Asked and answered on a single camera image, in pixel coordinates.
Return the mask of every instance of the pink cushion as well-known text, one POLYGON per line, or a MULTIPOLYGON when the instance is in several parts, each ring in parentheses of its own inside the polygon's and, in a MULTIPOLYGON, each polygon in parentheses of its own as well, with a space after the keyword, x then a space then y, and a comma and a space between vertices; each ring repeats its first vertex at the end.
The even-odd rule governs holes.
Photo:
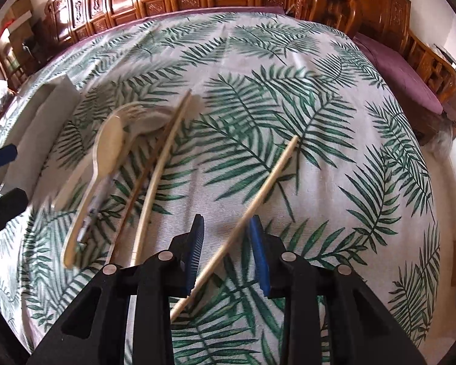
POLYGON ((357 33, 353 41, 389 84, 392 92, 404 93, 435 114, 443 113, 443 106, 436 95, 399 53, 361 33, 357 33))

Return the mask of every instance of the floor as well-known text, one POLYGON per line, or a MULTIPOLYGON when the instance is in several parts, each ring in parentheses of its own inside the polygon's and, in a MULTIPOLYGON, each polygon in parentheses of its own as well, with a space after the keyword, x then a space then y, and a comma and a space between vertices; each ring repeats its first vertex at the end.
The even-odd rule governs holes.
POLYGON ((445 161, 437 161, 426 150, 423 153, 440 224, 440 281, 434 319, 420 349, 428 365, 436 365, 456 340, 456 287, 451 286, 456 239, 456 139, 445 161))

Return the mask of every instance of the light wooden chopstick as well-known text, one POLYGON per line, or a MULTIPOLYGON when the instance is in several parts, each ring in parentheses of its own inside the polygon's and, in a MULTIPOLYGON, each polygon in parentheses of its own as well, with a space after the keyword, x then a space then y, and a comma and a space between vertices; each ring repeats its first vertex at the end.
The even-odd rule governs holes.
POLYGON ((164 127, 164 130, 162 131, 161 136, 157 140, 156 145, 154 146, 154 149, 152 150, 152 152, 149 156, 149 159, 147 160, 147 163, 145 164, 142 174, 135 182, 134 189, 128 199, 127 204, 125 205, 125 209, 124 209, 122 217, 120 219, 120 224, 116 230, 115 237, 113 238, 113 241, 110 245, 110 250, 108 251, 108 255, 106 257, 105 263, 110 263, 110 261, 112 261, 111 258, 115 251, 115 245, 119 240, 121 240, 122 232, 125 229, 127 219, 130 217, 130 214, 132 213, 132 208, 134 207, 135 202, 136 202, 137 198, 139 197, 140 190, 142 189, 142 186, 143 186, 145 180, 147 179, 147 175, 149 175, 150 171, 152 170, 152 167, 154 166, 154 163, 157 160, 158 154, 161 151, 162 147, 164 146, 164 144, 167 140, 167 137, 169 136, 169 134, 174 126, 174 123, 176 122, 176 120, 179 116, 182 106, 183 106, 183 104, 181 102, 178 105, 178 108, 176 109, 171 120, 164 127))
POLYGON ((145 194, 145 201, 142 207, 142 212, 140 213, 140 220, 139 226, 137 227, 137 231, 135 234, 135 241, 134 241, 134 248, 132 250, 132 255, 130 258, 130 266, 135 266, 140 261, 140 256, 142 253, 143 243, 145 241, 145 235, 147 233, 147 228, 149 225, 149 217, 150 213, 152 212, 152 206, 154 205, 154 198, 157 192, 157 186, 159 181, 161 181, 162 172, 164 171, 164 166, 167 162, 171 154, 171 147, 174 143, 175 135, 179 130, 181 125, 182 119, 186 113, 186 110, 189 105, 189 100, 191 98, 191 90, 189 90, 181 101, 178 109, 178 115, 176 120, 171 128, 169 136, 166 140, 164 145, 164 149, 159 156, 159 159, 156 164, 156 168, 152 173, 152 178, 150 179, 149 188, 147 189, 147 193, 145 194))
POLYGON ((284 152, 278 159, 276 165, 270 172, 269 176, 264 182, 264 185, 261 186, 258 193, 253 198, 252 202, 250 203, 247 210, 244 212, 242 217, 238 220, 235 227, 230 232, 230 235, 224 242, 224 244, 219 248, 219 250, 215 253, 215 255, 211 258, 209 263, 204 267, 201 274, 196 279, 196 284, 191 291, 191 295, 187 298, 180 299, 176 305, 171 310, 171 322, 173 322, 178 315, 183 311, 183 309, 187 306, 190 302, 191 298, 194 298, 196 294, 199 292, 201 287, 205 285, 215 269, 218 265, 222 262, 223 258, 226 254, 228 254, 230 247, 234 244, 234 242, 239 238, 240 233, 244 231, 245 226, 248 223, 248 220, 253 217, 257 208, 264 202, 265 197, 269 193, 272 186, 275 184, 279 174, 281 173, 282 169, 284 168, 285 164, 289 160, 294 151, 295 146, 297 145, 297 141, 299 140, 298 136, 292 137, 289 144, 285 148, 284 152))

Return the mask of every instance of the metal rivet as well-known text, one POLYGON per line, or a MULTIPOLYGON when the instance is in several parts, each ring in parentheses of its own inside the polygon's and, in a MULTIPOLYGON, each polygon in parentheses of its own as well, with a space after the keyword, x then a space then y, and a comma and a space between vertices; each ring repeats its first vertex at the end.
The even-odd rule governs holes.
POLYGON ((162 251, 162 252, 159 252, 159 255, 158 255, 158 257, 161 261, 170 261, 173 256, 174 256, 174 254, 170 251, 162 251))
POLYGON ((297 259, 297 257, 293 252, 287 251, 282 254, 282 259, 286 262, 294 262, 297 259))
POLYGON ((112 263, 109 263, 108 265, 106 265, 103 268, 103 273, 105 273, 106 275, 113 274, 116 271, 117 271, 117 267, 115 265, 113 265, 112 263))
POLYGON ((349 276, 351 274, 351 268, 348 265, 339 265, 338 273, 343 274, 344 276, 349 276))

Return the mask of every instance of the palm leaf pattern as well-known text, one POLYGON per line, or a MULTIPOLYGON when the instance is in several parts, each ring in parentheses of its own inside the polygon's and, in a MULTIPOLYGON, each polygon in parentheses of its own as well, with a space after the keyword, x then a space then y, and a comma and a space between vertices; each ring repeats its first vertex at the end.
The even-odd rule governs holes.
MULTIPOLYGON (((201 213, 208 258, 297 135, 292 159, 258 210, 266 232, 314 265, 350 266, 370 287, 376 279, 395 280, 391 292, 375 293, 417 346, 425 339, 440 257, 429 174, 395 98, 343 33, 253 12, 188 13, 112 29, 70 48, 38 73, 0 141, 37 88, 62 73, 84 99, 56 139, 40 185, 72 171, 115 108, 131 102, 175 106, 192 89, 154 199, 150 222, 157 234, 150 235, 149 251, 163 249, 158 247, 201 213), (422 244, 412 240, 405 254, 395 251, 409 234, 419 235, 422 244), (375 259, 389 253, 395 259, 391 272, 375 276, 375 259)), ((139 137, 118 173, 103 183, 111 188, 72 270, 62 267, 60 252, 88 174, 64 210, 37 195, 0 232, 0 309, 29 350, 105 262, 158 135, 139 137)), ((57 181, 50 183, 52 195, 57 181)), ((142 188, 131 227, 145 193, 142 188)), ((322 314, 323 299, 318 302, 322 314)), ((176 364, 275 365, 284 306, 283 299, 263 297, 243 237, 173 325, 176 364)), ((132 361, 131 332, 129 325, 125 363, 132 361)), ((327 323, 321 336, 329 362, 327 323)))

